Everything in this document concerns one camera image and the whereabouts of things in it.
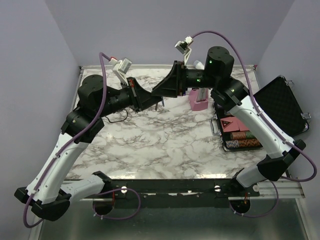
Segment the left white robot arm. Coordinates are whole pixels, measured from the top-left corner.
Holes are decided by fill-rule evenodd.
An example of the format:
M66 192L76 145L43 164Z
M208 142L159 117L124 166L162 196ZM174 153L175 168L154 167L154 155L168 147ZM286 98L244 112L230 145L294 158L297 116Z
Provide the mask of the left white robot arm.
M63 182L74 162L105 126L103 117L126 108L141 112L161 102L160 96L153 96L134 77L128 77L126 82L121 89L114 89L97 74L82 81L77 90L78 104L67 115L47 162L28 186L20 187L14 193L38 218L56 221L73 202L110 194L110 179L100 171L69 186L63 186Z

